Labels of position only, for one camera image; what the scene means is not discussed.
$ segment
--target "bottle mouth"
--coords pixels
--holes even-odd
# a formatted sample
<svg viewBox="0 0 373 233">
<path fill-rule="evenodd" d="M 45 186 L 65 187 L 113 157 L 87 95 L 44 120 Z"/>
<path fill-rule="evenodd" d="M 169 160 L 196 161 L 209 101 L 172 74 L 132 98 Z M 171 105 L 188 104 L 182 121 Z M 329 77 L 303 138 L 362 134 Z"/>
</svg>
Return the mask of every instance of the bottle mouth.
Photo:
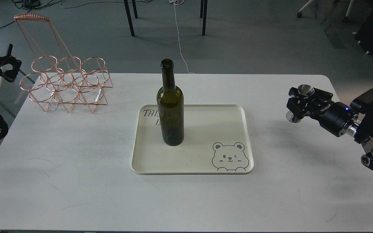
<svg viewBox="0 0 373 233">
<path fill-rule="evenodd" d="M 163 59 L 161 62 L 161 68 L 168 70 L 172 69 L 174 67 L 174 63 L 172 62 L 171 59 Z"/>
</svg>

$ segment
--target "white table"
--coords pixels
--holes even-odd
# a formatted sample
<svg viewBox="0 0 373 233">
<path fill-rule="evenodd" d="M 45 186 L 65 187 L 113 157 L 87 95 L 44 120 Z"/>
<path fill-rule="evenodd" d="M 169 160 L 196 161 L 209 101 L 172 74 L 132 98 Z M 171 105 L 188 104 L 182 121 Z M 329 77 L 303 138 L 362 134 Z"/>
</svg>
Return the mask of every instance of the white table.
<svg viewBox="0 0 373 233">
<path fill-rule="evenodd" d="M 0 147 L 0 230 L 373 231 L 373 172 L 361 146 L 312 119 L 285 118 L 290 87 L 336 94 L 328 78 L 176 75 L 185 104 L 244 108 L 255 167 L 138 175 L 130 161 L 139 109 L 155 103 L 161 75 L 112 77 L 109 105 L 95 114 L 24 103 Z"/>
</svg>

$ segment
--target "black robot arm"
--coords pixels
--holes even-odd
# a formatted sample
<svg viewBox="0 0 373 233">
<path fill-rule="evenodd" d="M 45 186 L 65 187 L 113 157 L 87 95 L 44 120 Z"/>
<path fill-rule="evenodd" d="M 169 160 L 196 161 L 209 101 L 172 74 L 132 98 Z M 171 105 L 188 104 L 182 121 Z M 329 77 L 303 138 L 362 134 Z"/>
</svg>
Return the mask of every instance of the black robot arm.
<svg viewBox="0 0 373 233">
<path fill-rule="evenodd" d="M 366 143 L 373 138 L 373 88 L 354 99 L 349 106 L 333 102 L 329 92 L 303 84 L 289 91 L 286 118 L 293 123 L 309 116 L 320 126 L 340 137 L 349 134 L 357 143 Z M 358 115 L 364 114 L 362 121 Z M 373 170 L 373 148 L 361 158 L 363 165 Z"/>
</svg>

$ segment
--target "black chair leg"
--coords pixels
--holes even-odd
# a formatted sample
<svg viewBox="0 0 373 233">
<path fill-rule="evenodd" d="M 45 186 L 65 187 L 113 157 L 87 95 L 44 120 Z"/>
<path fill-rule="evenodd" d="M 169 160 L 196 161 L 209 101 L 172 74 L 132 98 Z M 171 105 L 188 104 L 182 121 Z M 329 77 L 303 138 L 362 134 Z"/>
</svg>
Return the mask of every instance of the black chair leg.
<svg viewBox="0 0 373 233">
<path fill-rule="evenodd" d="M 204 0 L 201 0 L 201 8 L 200 8 L 200 13 L 199 13 L 199 17 L 202 18 L 202 11 L 203 11 L 203 8 L 204 8 Z"/>
<path fill-rule="evenodd" d="M 135 13 L 135 18 L 138 18 L 138 10 L 136 9 L 136 1 L 132 0 L 133 12 Z"/>
<path fill-rule="evenodd" d="M 132 35 L 132 37 L 134 37 L 135 36 L 135 31 L 133 30 L 132 17 L 130 16 L 128 0 L 124 0 L 124 3 L 125 3 L 125 9 L 126 9 L 126 16 L 128 17 L 130 34 Z"/>
<path fill-rule="evenodd" d="M 204 0 L 204 11 L 203 11 L 203 21 L 202 21 L 202 35 L 205 35 L 205 26 L 207 23 L 207 5 L 208 0 Z"/>
</svg>

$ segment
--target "white cable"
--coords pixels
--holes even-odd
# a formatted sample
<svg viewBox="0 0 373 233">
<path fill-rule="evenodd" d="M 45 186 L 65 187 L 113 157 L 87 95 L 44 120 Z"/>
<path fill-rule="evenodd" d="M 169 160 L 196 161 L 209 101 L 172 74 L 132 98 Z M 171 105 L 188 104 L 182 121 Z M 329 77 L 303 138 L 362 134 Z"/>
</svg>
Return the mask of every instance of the white cable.
<svg viewBox="0 0 373 233">
<path fill-rule="evenodd" d="M 176 9 L 175 9 L 175 6 L 179 6 L 179 5 L 174 4 L 176 30 L 178 31 L 179 53 L 181 54 L 182 60 L 184 61 L 185 65 L 186 65 L 186 70 L 188 71 L 188 74 L 195 74 L 195 73 L 189 72 L 187 62 L 185 61 L 184 56 L 182 56 L 182 52 L 181 52 L 181 39 L 179 38 L 179 29 L 178 29 L 178 22 L 176 21 Z"/>
<path fill-rule="evenodd" d="M 169 0 L 169 3 L 174 4 L 175 6 L 179 6 L 182 3 L 184 3 L 185 0 L 182 0 L 182 2 L 179 2 L 179 0 Z"/>
</svg>

